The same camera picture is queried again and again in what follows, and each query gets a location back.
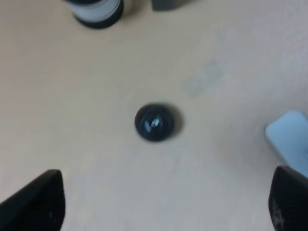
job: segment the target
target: black ball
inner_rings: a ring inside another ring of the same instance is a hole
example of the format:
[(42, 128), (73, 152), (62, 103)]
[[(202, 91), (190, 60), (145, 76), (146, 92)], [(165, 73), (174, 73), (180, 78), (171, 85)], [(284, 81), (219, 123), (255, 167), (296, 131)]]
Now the black ball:
[(175, 121), (174, 116), (165, 106), (149, 104), (137, 112), (135, 126), (144, 139), (163, 141), (172, 134)]

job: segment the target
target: light blue object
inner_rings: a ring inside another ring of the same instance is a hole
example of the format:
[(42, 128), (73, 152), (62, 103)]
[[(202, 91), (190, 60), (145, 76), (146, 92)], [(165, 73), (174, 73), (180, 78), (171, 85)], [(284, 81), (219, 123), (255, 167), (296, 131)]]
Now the light blue object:
[(308, 177), (308, 119), (296, 110), (265, 128), (265, 135), (285, 163)]

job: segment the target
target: table surface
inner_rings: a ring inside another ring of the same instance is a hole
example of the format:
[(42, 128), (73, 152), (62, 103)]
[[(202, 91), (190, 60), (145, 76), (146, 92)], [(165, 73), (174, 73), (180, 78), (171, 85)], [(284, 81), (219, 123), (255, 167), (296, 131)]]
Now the table surface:
[[(1, 0), (0, 201), (58, 168), (64, 231), (272, 231), (264, 128), (308, 113), (308, 2), (135, 1), (90, 30), (64, 2)], [(136, 134), (150, 102), (181, 112), (172, 139)]]

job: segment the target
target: black sphere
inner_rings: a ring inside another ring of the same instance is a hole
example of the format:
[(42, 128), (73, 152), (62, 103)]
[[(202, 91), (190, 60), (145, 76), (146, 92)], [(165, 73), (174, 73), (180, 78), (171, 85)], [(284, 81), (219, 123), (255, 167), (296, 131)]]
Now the black sphere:
[(148, 141), (163, 141), (174, 130), (172, 113), (159, 104), (149, 104), (142, 107), (136, 114), (135, 126), (138, 133)]

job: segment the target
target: white object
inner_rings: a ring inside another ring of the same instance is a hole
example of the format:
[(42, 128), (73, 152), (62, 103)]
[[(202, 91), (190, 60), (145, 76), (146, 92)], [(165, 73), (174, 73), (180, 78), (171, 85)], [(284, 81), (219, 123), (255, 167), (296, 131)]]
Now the white object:
[(90, 5), (78, 5), (69, 2), (69, 6), (79, 19), (96, 23), (109, 18), (119, 7), (121, 0), (102, 0)]
[(308, 119), (302, 112), (287, 112), (266, 127), (265, 135), (287, 165), (308, 177)]

